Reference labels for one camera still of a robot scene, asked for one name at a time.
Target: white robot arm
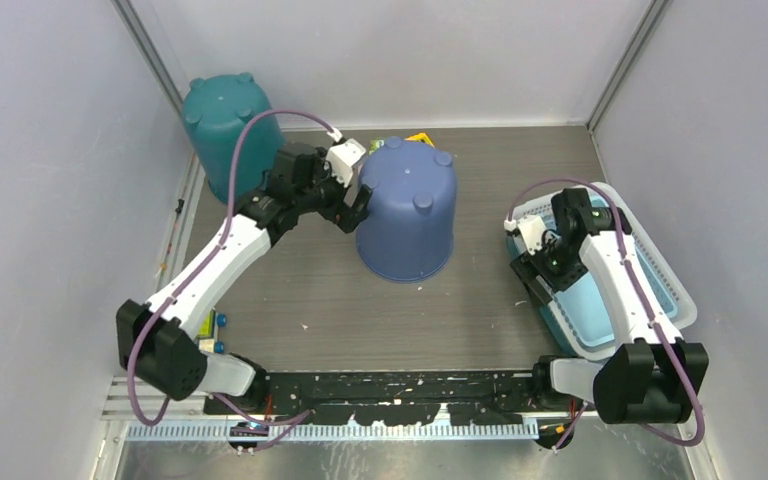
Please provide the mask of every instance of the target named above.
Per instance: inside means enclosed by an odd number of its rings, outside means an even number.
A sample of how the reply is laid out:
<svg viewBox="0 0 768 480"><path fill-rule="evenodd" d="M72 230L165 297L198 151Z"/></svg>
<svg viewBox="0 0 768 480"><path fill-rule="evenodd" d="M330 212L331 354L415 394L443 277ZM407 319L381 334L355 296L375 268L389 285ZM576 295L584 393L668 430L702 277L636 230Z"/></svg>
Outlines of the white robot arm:
<svg viewBox="0 0 768 480"><path fill-rule="evenodd" d="M617 222L610 209L593 207L583 188L556 194L552 210L558 224L552 239L547 239L539 216L505 222L505 230L523 251L511 266L538 304L553 301L555 292L590 272L611 320L616 351L605 364L580 358L541 359L534 373L544 379L542 388L593 404L606 423L687 421L691 403L653 326L660 325L697 392L708 356L701 344L684 342L648 282L632 282L627 269L638 279L646 277L625 214L618 209ZM645 311L640 294L649 299L651 312Z"/></svg>
<svg viewBox="0 0 768 480"><path fill-rule="evenodd" d="M366 218L368 187L358 190L351 206L344 203L353 167L365 153L355 140L328 150L299 143L278 150L266 186L236 202L236 215L174 280L145 303L128 300L120 307L116 325L122 367L127 368L149 318L172 299L139 349L137 376L173 400L196 390L245 395L259 367L233 354L200 351L194 339L201 323L237 278L296 226L299 216L319 213L346 233ZM184 282L189 283L180 291Z"/></svg>

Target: metal floor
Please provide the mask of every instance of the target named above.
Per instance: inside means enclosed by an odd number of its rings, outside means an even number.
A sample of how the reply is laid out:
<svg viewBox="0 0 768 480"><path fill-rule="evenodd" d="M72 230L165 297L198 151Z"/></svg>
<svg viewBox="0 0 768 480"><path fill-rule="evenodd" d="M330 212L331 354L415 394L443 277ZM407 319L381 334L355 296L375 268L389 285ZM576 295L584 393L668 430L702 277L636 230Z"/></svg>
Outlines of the metal floor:
<svg viewBox="0 0 768 480"><path fill-rule="evenodd" d="M445 268L419 284L388 282L367 270L353 234L318 216L302 218L217 305L228 316L220 333L226 351L268 370L530 368L540 355L558 351L508 266L502 219L517 192L533 182L602 180L587 131L427 132L455 156L458 175L455 249ZM368 145L373 138L414 133L351 136ZM319 132L288 139L314 145L329 140ZM188 261L216 234L224 215L224 204L205 182Z"/></svg>

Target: purple cable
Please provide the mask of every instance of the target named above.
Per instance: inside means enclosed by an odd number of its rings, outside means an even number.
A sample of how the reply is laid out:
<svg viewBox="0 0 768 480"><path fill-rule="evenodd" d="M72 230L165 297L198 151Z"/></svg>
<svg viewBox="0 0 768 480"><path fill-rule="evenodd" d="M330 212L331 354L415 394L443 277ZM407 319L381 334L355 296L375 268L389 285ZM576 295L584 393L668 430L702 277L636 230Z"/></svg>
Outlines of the purple cable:
<svg viewBox="0 0 768 480"><path fill-rule="evenodd" d="M217 400L219 400L220 402L224 403L226 407L230 408L231 411L236 413L237 415L245 418L246 420L248 420L248 421L250 421L252 423L257 423L257 424L260 424L260 425L264 425L266 427L281 427L283 425L293 425L293 426L295 426L295 425L297 425L297 423L296 423L297 420L299 420L299 419L304 420L305 418L307 418L308 414L310 414L310 410L306 410L306 411L296 415L295 417L293 417L293 418L291 418L289 420L278 420L278 421L275 421L275 422L270 422L270 421L268 421L266 419L258 420L256 418L252 417L251 415L249 415L248 413L240 410L240 408L237 407L236 405L234 405L234 403L231 402L231 400L228 400L228 397L226 397L225 395L223 395L221 393L214 393L213 397L216 398Z"/></svg>
<svg viewBox="0 0 768 480"><path fill-rule="evenodd" d="M231 407L232 410L235 410L236 413L240 414L241 410L237 409L237 407L234 404L230 404L228 406ZM267 450L269 448L274 447L284 437L289 435L290 432L292 432L294 428L296 428L297 426L301 425L309 415L310 415L310 410L307 410L305 412L302 412L300 415L298 415L298 416L296 416L296 417L294 417L294 418L292 418L290 420L284 421L284 422L264 422L264 421L257 420L257 419L250 420L250 421L253 421L253 422L258 423L260 425L267 425L267 426L269 426L269 424L271 423L272 425L287 425L288 426L283 432L279 433L272 440L269 440L267 442L258 444L258 446L252 448L250 450L251 453L254 454L254 453L257 453L257 452L262 452L264 450ZM247 420L248 420L248 418L250 418L245 413L242 413L241 416L246 418ZM220 453L218 455L214 455L214 456L208 458L207 460L205 460L204 462L202 462L196 468L190 470L189 472L186 472L186 473L173 473L173 474L160 473L160 474L157 475L157 477L161 478L161 479L168 479L168 480L173 480L173 479L178 479L178 478L190 478L190 477L196 475L197 473L199 473L201 470L204 470L205 467L208 467L211 464L215 463L217 460L225 458L231 452L234 452L234 450L227 450L227 451L222 452L222 453ZM140 467L139 467L139 471L142 472L142 471L145 471L145 470L147 470L145 462L141 462L140 463Z"/></svg>
<svg viewBox="0 0 768 480"><path fill-rule="evenodd" d="M631 285L634 288L634 292L637 294L637 297L640 299L640 303L643 305L643 310L646 311L646 317L649 319L651 326L655 330L655 335L658 336L658 340L661 342L661 344L664 346L664 350L667 352L667 357L669 357L670 363L672 363L673 368L676 369L678 378L681 381L682 386L684 387L684 391L687 393L687 398L690 400L690 405L693 407L693 414L696 417L696 434L693 436L693 438L690 438L688 440L673 437L672 435L664 433L661 430L658 430L657 428L651 425L641 424L641 426L646 430L654 433L655 435L675 445L679 445L683 447L695 447L696 445L699 445L700 443L702 443L702 439L705 436L705 416L702 412L702 404L699 403L699 398L696 396L696 392L693 389L693 384L690 382L690 378L688 378L687 372L684 371L684 367L682 367L681 361L679 361L678 356L675 353L675 350L673 350L673 346L670 344L670 341L667 338L667 335L664 333L664 329L661 327L661 325L658 322L654 321L655 310L652 308L652 304L649 303L649 299L646 297L646 293L643 291L643 285L640 283L640 279L638 279L637 275L634 273L634 269L631 261L629 261L626 258L626 254L628 253L628 250L625 247L625 242L623 242L622 219L620 218L617 205L614 203L613 200L611 200L611 197L609 197L601 188L597 187L596 185L593 185L590 182L585 182L585 181L577 180L574 178L553 178L550 180L544 180L542 182L535 183L534 185L526 188L525 190L520 192L519 195L517 195L513 203L511 203L511 208L508 210L508 220L513 220L514 209L529 192L531 192L537 187L547 185L550 183L558 183L558 182L574 183L576 185L582 185L593 190L594 192L599 194L599 196L601 196L603 200L605 200L605 202L608 204L608 207L611 209L611 215L614 217L616 221L617 247L620 252L620 258L623 259L623 266L625 267L625 271L628 274L628 278L631 281ZM575 422L573 422L573 424L570 425L570 428L567 429L567 432L572 430L572 426L574 424Z"/></svg>
<svg viewBox="0 0 768 480"><path fill-rule="evenodd" d="M236 183L237 183L237 178L236 178L237 164L240 161L240 151L242 151L243 142L245 142L246 137L248 136L249 131L251 131L254 124L263 120L266 117L270 117L278 114L290 114L290 115L297 115L300 117L304 117L322 125L323 127L325 127L325 130L327 130L328 132L334 131L334 128L331 125L329 125L327 122L325 122L325 120L322 120L316 115L300 112L297 110L266 110L252 117L252 119L249 120L248 123L246 123L246 126L243 128L243 131L240 132L240 136L237 138L237 144L234 147L234 154L231 157L231 178L228 181L228 211L225 215L225 226L222 229L222 235L219 237L219 242L216 244L216 246L213 247L213 250L211 250L210 253L206 257L204 257L204 260L202 260L201 263L199 263L199 265L192 271L192 273L190 273L186 278L184 278L181 281L181 284L178 285L178 287L176 287L175 290L172 291L172 295L166 300L164 300L162 304L160 304L160 307L157 309L157 311L151 314L151 317L149 317L145 326L143 327L142 330L140 330L139 335L137 335L136 340L134 340L134 346L133 348L131 348L131 355L128 357L128 368L127 368L128 400L131 402L131 409L134 411L134 415L144 425L153 427L158 423L160 423L160 420L163 419L163 415L166 414L166 408L169 406L169 397L166 397L163 400L163 405L160 406L160 412L157 414L157 417L153 419L149 419L148 417L145 416L145 413L143 413L143 409L140 407L140 402L137 399L137 387L136 387L137 358L140 354L140 350L142 350L143 348L143 344L145 343L145 340L148 337L148 333L151 331L151 329L154 327L154 325L163 315L163 312L165 312L166 309L169 308L169 305L172 305L172 303L175 302L175 299L178 298L181 292L183 292L184 289L187 288L187 286L189 286L190 283L192 283L192 281L195 280L195 278L198 277L198 275L202 271L204 271L204 269L216 257L219 251L222 250L222 246L225 245L225 241L228 239L228 235L230 235L231 233L231 220L234 218L234 188L236 187Z"/></svg>
<svg viewBox="0 0 768 480"><path fill-rule="evenodd" d="M581 404L581 410L578 411L578 413L575 415L575 417L570 422L569 428L564 430L564 434L561 435L561 439L558 440L558 442L555 444L555 446L552 447L552 451L555 452L555 455L558 454L558 449L561 448L561 445L564 444L564 442L567 440L567 437L570 436L572 433L572 429L575 428L575 424L578 423L578 419L581 418L581 416L584 414L584 411L587 410L587 407L589 407L590 404L587 402L583 402Z"/></svg>

